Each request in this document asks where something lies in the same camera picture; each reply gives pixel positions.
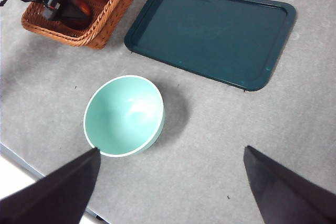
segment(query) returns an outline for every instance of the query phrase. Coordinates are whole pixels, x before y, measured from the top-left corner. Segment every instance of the red apple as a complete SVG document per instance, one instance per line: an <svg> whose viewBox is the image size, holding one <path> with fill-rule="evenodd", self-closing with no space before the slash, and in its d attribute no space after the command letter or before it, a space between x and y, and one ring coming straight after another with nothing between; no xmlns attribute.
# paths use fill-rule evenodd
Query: red apple
<svg viewBox="0 0 336 224"><path fill-rule="evenodd" d="M87 28L92 21L92 11L84 0L71 0L87 16L86 19L63 19L61 22L74 30Z"/></svg>

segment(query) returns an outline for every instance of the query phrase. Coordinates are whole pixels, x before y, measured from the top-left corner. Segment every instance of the bowl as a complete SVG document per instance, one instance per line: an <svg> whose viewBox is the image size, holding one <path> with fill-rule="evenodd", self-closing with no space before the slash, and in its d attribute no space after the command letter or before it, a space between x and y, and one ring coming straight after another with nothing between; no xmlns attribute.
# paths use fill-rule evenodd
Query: bowl
<svg viewBox="0 0 336 224"><path fill-rule="evenodd" d="M157 87L141 76L120 76L91 97L83 127L91 147L110 157L141 152L158 139L164 105Z"/></svg>

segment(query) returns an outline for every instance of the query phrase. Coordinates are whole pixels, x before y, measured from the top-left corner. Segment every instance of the tray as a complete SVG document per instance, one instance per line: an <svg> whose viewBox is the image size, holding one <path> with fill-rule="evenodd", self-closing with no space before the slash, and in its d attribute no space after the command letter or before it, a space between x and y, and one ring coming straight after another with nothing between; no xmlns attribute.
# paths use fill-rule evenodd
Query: tray
<svg viewBox="0 0 336 224"><path fill-rule="evenodd" d="M296 11L270 0L148 0L125 37L134 52L255 91L275 68Z"/></svg>

